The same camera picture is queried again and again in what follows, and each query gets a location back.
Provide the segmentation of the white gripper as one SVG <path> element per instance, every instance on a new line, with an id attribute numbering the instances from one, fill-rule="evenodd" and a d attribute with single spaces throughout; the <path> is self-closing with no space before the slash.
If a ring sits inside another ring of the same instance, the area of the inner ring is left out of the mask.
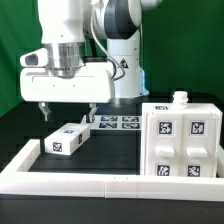
<path id="1" fill-rule="evenodd" d="M 25 101 L 39 102 L 44 120 L 50 120 L 51 110 L 46 102 L 90 103 L 86 122 L 93 123 L 98 106 L 115 96 L 111 79 L 113 66 L 108 62 L 87 63 L 73 77 L 57 77 L 45 68 L 24 68 L 20 74 L 20 89 Z"/>

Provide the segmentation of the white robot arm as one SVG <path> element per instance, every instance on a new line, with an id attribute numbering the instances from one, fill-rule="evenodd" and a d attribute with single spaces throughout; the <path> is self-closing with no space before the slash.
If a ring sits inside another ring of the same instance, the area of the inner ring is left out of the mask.
<path id="1" fill-rule="evenodd" d="M 163 0 L 37 0 L 42 48 L 23 55 L 21 96 L 48 104 L 136 100 L 148 93 L 140 67 L 142 12 Z"/>

